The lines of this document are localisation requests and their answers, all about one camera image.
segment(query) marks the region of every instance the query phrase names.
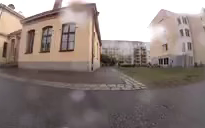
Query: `bush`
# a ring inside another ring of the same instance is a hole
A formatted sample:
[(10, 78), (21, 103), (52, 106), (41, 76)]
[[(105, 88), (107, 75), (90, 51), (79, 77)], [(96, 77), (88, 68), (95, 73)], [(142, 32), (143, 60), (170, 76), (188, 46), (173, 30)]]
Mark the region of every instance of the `bush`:
[(105, 66), (114, 66), (117, 63), (116, 58), (110, 57), (110, 56), (107, 56), (104, 54), (101, 55), (100, 61), (101, 61), (102, 65), (105, 65)]

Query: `courtyard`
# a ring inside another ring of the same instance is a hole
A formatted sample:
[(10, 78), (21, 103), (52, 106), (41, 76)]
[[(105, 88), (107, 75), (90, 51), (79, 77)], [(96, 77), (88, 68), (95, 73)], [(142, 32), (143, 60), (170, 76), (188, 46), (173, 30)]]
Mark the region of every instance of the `courtyard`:
[(205, 67), (198, 68), (146, 68), (119, 67), (121, 72), (147, 85), (149, 88), (175, 87), (205, 80)]

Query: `street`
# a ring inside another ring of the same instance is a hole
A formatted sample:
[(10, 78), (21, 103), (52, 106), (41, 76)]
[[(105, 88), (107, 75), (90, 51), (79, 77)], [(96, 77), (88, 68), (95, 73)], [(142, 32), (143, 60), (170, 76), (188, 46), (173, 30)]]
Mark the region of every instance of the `street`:
[(205, 82), (78, 91), (0, 78), (0, 128), (205, 128)]

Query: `roof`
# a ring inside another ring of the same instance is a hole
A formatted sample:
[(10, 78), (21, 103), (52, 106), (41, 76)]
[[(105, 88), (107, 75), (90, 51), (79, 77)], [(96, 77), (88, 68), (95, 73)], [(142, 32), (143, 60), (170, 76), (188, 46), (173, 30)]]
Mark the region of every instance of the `roof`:
[(19, 18), (21, 18), (21, 19), (24, 19), (24, 18), (25, 18), (23, 15), (17, 13), (16, 11), (14, 11), (13, 9), (7, 7), (7, 6), (4, 5), (4, 4), (0, 4), (0, 9), (1, 9), (1, 8), (7, 10), (8, 12), (14, 14), (15, 16), (17, 16), (17, 17), (19, 17)]
[[(98, 21), (99, 12), (97, 11), (96, 4), (95, 3), (88, 3), (88, 4), (82, 4), (82, 5), (86, 6), (86, 7), (90, 7), (90, 8), (93, 9), (93, 11), (94, 11), (93, 12), (94, 13), (94, 21), (95, 21), (95, 26), (96, 26), (98, 39), (99, 39), (100, 45), (102, 45), (101, 35), (100, 35), (100, 28), (99, 28), (99, 21)], [(39, 14), (36, 14), (36, 15), (33, 15), (33, 16), (30, 16), (30, 17), (27, 17), (27, 18), (21, 20), (21, 23), (25, 24), (27, 22), (38, 20), (38, 19), (50, 16), (50, 15), (55, 15), (55, 14), (58, 14), (59, 12), (64, 11), (66, 8), (68, 8), (68, 7), (63, 7), (63, 8), (58, 8), (58, 9), (53, 9), (53, 10), (50, 10), (50, 11), (42, 12), (42, 13), (39, 13)]]
[[(93, 8), (95, 8), (94, 10), (96, 11), (96, 4), (95, 3), (89, 3), (89, 4), (83, 4), (83, 5), (88, 6), (88, 7), (93, 7)], [(30, 17), (27, 17), (27, 18), (21, 20), (21, 23), (24, 24), (26, 22), (30, 22), (33, 20), (44, 18), (44, 17), (49, 16), (49, 15), (58, 14), (59, 12), (64, 11), (66, 8), (68, 8), (68, 7), (62, 7), (62, 8), (42, 12), (42, 13), (39, 13), (39, 14), (36, 14), (36, 15), (33, 15), (33, 16), (30, 16)]]
[(169, 13), (173, 13), (171, 11), (168, 11), (168, 10), (165, 10), (165, 9), (161, 9), (157, 14), (156, 16), (153, 18), (153, 20), (150, 22), (149, 26), (153, 23), (153, 21), (155, 21), (156, 18), (158, 18), (159, 16), (167, 16), (166, 12), (169, 12)]
[(21, 34), (21, 32), (22, 32), (22, 29), (19, 29), (19, 30), (17, 30), (17, 31), (11, 32), (8, 36)]

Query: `cobblestone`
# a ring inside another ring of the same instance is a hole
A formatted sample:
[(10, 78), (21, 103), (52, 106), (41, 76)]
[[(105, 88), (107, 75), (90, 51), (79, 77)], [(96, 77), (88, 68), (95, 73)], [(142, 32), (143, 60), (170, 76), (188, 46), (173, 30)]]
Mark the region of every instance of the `cobblestone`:
[(12, 76), (8, 74), (0, 73), (0, 77), (13, 79), (20, 82), (30, 82), (43, 86), (50, 86), (55, 88), (69, 88), (77, 90), (138, 90), (146, 89), (146, 86), (133, 78), (113, 69), (113, 71), (118, 72), (120, 78), (125, 82), (125, 84), (73, 84), (73, 83), (64, 83), (64, 82), (50, 82), (38, 79), (25, 79), (17, 76)]

